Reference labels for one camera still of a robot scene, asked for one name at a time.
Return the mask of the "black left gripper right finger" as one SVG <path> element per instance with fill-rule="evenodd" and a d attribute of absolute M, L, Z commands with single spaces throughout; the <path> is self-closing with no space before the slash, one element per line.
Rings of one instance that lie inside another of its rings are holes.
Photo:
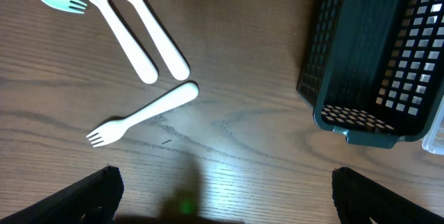
<path fill-rule="evenodd" d="M 333 170 L 332 198 L 342 224 L 443 224 L 443 217 L 348 167 Z"/>

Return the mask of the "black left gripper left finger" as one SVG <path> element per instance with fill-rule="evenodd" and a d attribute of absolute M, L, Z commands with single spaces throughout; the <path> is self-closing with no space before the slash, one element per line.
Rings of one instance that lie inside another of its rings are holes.
<path fill-rule="evenodd" d="M 1 219 L 1 224 L 114 223 L 124 191 L 115 166 L 79 180 L 59 192 Z"/>

